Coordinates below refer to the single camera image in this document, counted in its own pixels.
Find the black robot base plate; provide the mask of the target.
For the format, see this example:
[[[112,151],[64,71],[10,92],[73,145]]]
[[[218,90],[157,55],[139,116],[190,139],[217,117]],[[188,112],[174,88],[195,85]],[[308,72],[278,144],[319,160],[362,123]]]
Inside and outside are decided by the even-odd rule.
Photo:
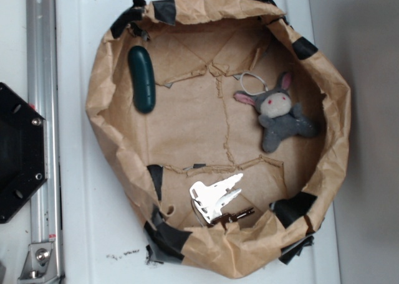
[[[8,223],[46,181],[45,119],[1,84],[1,223]]]

